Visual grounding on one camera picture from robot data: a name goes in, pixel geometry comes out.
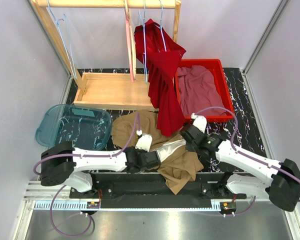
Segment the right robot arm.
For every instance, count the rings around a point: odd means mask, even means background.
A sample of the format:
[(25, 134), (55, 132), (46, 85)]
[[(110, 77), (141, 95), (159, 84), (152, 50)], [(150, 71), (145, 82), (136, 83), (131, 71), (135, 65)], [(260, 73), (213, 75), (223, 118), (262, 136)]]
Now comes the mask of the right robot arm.
[(217, 185), (220, 197), (226, 199), (233, 194), (246, 194), (268, 198), (286, 212), (293, 212), (300, 202), (300, 169), (294, 161), (280, 162), (262, 157), (232, 144), (223, 135), (204, 133), (192, 124), (185, 125), (180, 134), (188, 151), (202, 157), (215, 157), (248, 173), (228, 174), (225, 181)]

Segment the tan garment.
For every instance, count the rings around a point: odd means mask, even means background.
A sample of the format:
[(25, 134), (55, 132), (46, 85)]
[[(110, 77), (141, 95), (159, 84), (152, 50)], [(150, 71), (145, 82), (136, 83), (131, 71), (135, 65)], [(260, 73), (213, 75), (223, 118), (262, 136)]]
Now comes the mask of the tan garment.
[(196, 179), (196, 173), (204, 166), (195, 152), (186, 150), (186, 141), (179, 132), (171, 136), (161, 134), (157, 129), (158, 114), (151, 111), (140, 110), (114, 120), (111, 132), (114, 145), (123, 148), (131, 135), (133, 136), (128, 146), (134, 147), (137, 144), (138, 137), (133, 130), (137, 114), (140, 117), (140, 124), (137, 124), (136, 128), (152, 136), (150, 151), (158, 151), (161, 160), (160, 166), (155, 169), (164, 177), (165, 184), (176, 195), (187, 182)]

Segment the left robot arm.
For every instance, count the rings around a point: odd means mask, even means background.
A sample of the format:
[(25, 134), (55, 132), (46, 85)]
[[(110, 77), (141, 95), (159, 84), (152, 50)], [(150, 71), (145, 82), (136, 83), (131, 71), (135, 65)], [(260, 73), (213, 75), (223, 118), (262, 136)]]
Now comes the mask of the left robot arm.
[(88, 171), (135, 174), (157, 168), (161, 162), (156, 150), (127, 147), (124, 150), (93, 151), (73, 147), (66, 141), (41, 154), (40, 183), (44, 187), (66, 185), (87, 198), (93, 198), (98, 193), (97, 180)]

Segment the red pleated skirt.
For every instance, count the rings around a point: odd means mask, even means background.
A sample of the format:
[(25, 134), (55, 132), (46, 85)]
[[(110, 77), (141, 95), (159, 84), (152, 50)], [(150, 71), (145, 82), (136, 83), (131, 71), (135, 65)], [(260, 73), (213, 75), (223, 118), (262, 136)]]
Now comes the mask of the red pleated skirt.
[[(173, 80), (186, 50), (163, 30), (167, 48), (165, 52), (159, 26), (152, 19), (145, 23), (148, 96), (153, 107), (158, 109), (157, 129), (162, 135), (170, 137), (185, 123)], [(141, 25), (134, 30), (134, 41), (136, 58), (143, 63), (144, 42)]]

